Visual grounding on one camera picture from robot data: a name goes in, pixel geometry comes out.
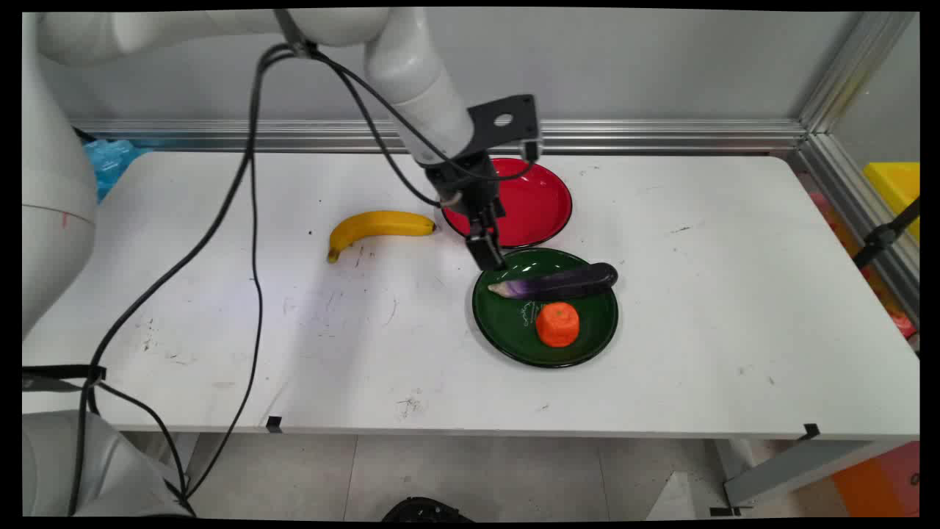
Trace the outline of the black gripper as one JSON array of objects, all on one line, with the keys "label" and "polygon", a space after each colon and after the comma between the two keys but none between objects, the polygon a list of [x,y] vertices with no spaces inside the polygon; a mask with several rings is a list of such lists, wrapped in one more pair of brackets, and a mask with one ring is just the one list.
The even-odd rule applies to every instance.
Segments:
[{"label": "black gripper", "polygon": [[506,215],[506,209],[499,195],[498,173],[489,154],[463,155],[455,163],[425,165],[424,170],[444,208],[473,220],[466,234],[466,247],[479,269],[504,269],[498,218]]}]

